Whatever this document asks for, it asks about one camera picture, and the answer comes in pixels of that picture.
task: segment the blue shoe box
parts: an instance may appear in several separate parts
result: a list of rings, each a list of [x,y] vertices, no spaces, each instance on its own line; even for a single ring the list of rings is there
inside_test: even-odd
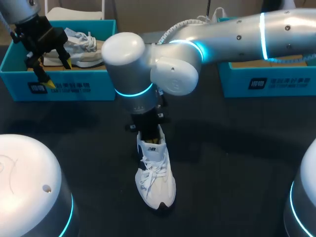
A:
[[[53,27],[70,28],[105,41],[117,32],[115,20],[52,21]],[[66,70],[47,72],[56,89],[38,83],[24,60],[28,52],[22,43],[11,45],[0,66],[0,77],[14,101],[111,101],[115,90],[106,70]]]
[[[307,66],[258,68],[219,63],[218,70],[225,97],[316,95],[316,60],[307,62]]]

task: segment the shoe box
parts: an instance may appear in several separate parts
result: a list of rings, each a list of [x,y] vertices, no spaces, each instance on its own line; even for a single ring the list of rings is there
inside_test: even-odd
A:
[[[115,20],[51,21],[53,27],[70,28],[105,41],[117,32]],[[38,82],[33,69],[26,68],[28,52],[13,42],[0,66],[0,77],[14,101],[112,101],[115,90],[105,66],[91,69],[44,67],[56,88]]]

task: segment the black surface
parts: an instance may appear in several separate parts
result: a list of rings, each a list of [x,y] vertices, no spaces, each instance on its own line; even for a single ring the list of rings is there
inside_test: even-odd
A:
[[[166,98],[172,122],[162,127],[177,183],[166,216],[138,194],[136,134],[124,131],[130,121],[117,101],[14,103],[1,81],[0,133],[54,152],[83,236],[283,236],[285,199],[316,137],[316,98],[225,99],[214,66],[191,95]]]

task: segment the white cable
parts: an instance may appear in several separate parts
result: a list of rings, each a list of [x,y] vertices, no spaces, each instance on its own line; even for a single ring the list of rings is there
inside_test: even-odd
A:
[[[178,30],[181,27],[184,27],[186,25],[191,25],[191,24],[206,24],[205,21],[197,20],[197,19],[190,19],[190,20],[185,20],[181,21],[178,24],[175,24],[173,27],[171,27],[169,30],[166,31],[166,33],[163,34],[163,36],[160,38],[158,41],[158,44],[162,44],[165,39],[174,31]]]
[[[306,62],[306,61],[310,61],[312,59],[316,58],[316,54],[310,54],[307,56],[303,56],[302,58],[298,58],[298,59],[277,59],[277,58],[268,58],[266,61],[272,62],[272,63],[302,63],[302,62]]]

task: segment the shoe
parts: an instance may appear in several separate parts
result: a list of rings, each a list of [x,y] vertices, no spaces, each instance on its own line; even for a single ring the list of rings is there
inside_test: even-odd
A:
[[[135,175],[136,186],[144,202],[154,210],[170,208],[176,197],[165,136],[160,125],[159,144],[146,143],[137,135],[138,154],[142,157]]]
[[[79,68],[94,68],[103,65],[101,48],[104,41],[96,40],[90,32],[88,36],[82,32],[65,29],[68,41],[64,44],[65,50],[70,53],[71,63]],[[62,66],[56,50],[44,55],[44,66]]]

